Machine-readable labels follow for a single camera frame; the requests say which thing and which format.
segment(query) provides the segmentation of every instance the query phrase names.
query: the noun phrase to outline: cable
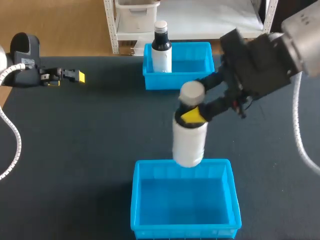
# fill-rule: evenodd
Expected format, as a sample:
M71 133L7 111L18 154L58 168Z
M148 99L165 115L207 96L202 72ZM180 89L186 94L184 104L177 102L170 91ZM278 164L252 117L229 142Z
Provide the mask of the cable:
M0 86L2 85L2 83L4 82L5 78L12 72L17 71L17 70L25 70L28 69L29 66L26 66L24 63L19 63L16 65L12 65L11 67L7 68L6 70L4 70L1 75L0 75ZM21 148L22 148L22 141L21 141L21 136L20 133L18 131L18 129L16 128L16 126L9 120L9 118L5 115L4 111L2 110L1 106L0 106L0 117L4 120L4 122L6 124L8 124L8 126L11 128L11 130L13 131L15 138L16 138L16 152L15 152L15 156L14 159L12 161L12 163L10 164L10 166L7 168L7 170L5 170L1 175L0 175L0 180L4 179L11 171L12 169L16 166L20 154L21 154Z
M293 90L293 105L292 105L292 120L293 120L293 133L296 146L300 157L304 163L311 168L316 174L320 176L320 167L315 164L310 157L308 156L304 145L302 143L300 126L299 126L299 92L301 85L302 72L299 72L294 81L294 90Z

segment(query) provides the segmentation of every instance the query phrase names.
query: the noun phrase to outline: blue plastic bin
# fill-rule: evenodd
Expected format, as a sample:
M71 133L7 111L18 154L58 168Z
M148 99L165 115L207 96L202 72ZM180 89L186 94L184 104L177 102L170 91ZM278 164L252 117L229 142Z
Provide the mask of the blue plastic bin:
M146 44L142 72L147 90L180 89L184 83L215 71L209 42L173 42L170 73L154 72L151 51L151 44Z
M227 159L193 168L140 160L134 168L131 229L136 239L234 238L241 217Z

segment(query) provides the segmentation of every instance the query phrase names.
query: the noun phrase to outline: black table surface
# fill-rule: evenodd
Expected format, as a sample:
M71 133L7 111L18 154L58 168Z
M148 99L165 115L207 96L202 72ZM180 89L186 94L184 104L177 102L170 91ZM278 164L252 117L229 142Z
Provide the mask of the black table surface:
M81 69L86 84L12 90L4 112L22 137L15 169L0 181L1 240L133 240L137 160L172 158L178 91L146 91L141 57L48 57L46 67ZM208 95L221 95L221 86ZM320 81L303 77L300 124L320 164ZM239 240L320 238L320 177L300 159L292 127L293 85L241 120L228 111L208 127L205 157L232 165ZM0 120L0 172L16 151Z

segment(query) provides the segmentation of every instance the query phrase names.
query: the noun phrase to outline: bottle cap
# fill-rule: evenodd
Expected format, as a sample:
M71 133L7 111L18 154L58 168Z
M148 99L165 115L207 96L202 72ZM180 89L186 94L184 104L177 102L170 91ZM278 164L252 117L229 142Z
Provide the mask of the bottle cap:
M205 87L198 81L188 81L180 90L179 100L188 106L197 106L205 99Z
M168 31L168 24L166 21L156 21L154 23L154 31L158 34L164 34Z

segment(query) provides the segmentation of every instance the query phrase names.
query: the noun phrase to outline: metal shelf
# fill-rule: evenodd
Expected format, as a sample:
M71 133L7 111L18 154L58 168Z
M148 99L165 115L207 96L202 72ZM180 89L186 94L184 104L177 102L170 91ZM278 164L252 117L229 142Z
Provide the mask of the metal shelf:
M262 33L270 32L278 0L270 0L264 25L254 7L256 2L256 0L161 0L157 8L157 19L167 21L171 40L219 39L235 28L244 38L256 38ZM118 41L134 41L139 37L153 38L153 32L124 32L119 14L113 22L116 45Z

